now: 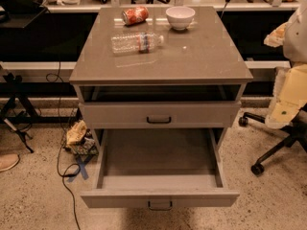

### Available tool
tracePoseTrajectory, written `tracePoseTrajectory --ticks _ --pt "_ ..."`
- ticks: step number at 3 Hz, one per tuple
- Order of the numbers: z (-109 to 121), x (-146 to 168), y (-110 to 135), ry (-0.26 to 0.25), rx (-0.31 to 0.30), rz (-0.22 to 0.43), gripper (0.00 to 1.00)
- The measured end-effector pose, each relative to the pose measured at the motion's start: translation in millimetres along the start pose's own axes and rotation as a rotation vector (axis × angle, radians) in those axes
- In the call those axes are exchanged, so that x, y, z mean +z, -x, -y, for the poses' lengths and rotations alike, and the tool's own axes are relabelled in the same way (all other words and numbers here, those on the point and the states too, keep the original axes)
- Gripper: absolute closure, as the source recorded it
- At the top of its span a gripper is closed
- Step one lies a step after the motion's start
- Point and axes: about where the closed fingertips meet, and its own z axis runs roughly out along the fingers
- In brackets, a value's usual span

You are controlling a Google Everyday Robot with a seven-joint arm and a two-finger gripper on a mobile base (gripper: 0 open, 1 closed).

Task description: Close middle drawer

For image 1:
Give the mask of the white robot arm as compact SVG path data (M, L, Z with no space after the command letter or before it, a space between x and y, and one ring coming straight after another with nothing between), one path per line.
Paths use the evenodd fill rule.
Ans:
M288 125L307 104L307 0L300 3L289 20L268 34L267 46L283 47L291 69L276 70L273 98L265 118L267 127L279 129Z

